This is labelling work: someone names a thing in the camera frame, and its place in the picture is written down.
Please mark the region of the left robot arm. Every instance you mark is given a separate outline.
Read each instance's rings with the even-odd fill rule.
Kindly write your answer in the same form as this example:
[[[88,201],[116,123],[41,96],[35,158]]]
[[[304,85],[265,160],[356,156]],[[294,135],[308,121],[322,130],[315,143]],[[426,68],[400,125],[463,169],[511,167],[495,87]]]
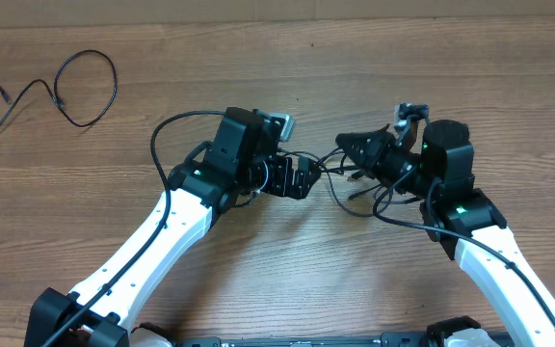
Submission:
[[[294,122],[286,114],[229,107],[216,136],[171,172],[157,170],[164,190],[124,244],[93,274],[63,294],[48,288],[31,307],[27,346],[172,346],[158,327],[136,322],[175,262],[232,208],[259,193],[304,199],[322,171],[294,164],[278,146]]]

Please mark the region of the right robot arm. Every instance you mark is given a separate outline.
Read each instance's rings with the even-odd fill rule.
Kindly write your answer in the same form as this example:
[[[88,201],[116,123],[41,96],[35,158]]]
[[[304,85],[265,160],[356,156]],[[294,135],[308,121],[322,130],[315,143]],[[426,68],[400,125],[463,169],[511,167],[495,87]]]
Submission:
[[[520,251],[507,220],[474,185],[466,124],[436,120],[411,152],[384,129],[342,133],[335,142],[388,193],[422,200],[418,228],[479,287],[517,346],[555,346],[555,299]]]

